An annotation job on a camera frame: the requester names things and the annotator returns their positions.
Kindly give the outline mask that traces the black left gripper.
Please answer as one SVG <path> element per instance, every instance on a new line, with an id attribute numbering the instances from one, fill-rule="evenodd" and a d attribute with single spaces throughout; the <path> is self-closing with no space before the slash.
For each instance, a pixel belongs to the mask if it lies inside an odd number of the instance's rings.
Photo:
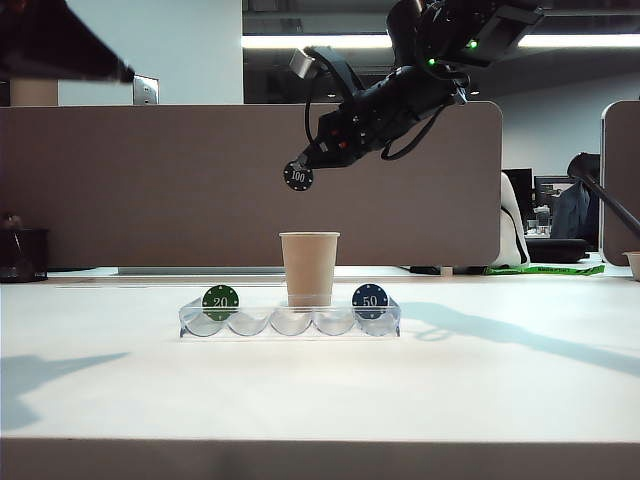
<path id="1" fill-rule="evenodd" d="M 0 4 L 2 78 L 133 81 L 134 70 L 65 1 Z"/>

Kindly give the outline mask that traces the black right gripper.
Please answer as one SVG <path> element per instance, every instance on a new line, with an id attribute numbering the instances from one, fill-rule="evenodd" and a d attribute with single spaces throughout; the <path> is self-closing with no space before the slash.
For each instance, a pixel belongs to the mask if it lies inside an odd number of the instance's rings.
<path id="1" fill-rule="evenodd" d="M 345 168 L 389 142 L 391 104 L 351 103 L 324 114 L 318 121 L 317 141 L 294 160 L 303 170 Z"/>

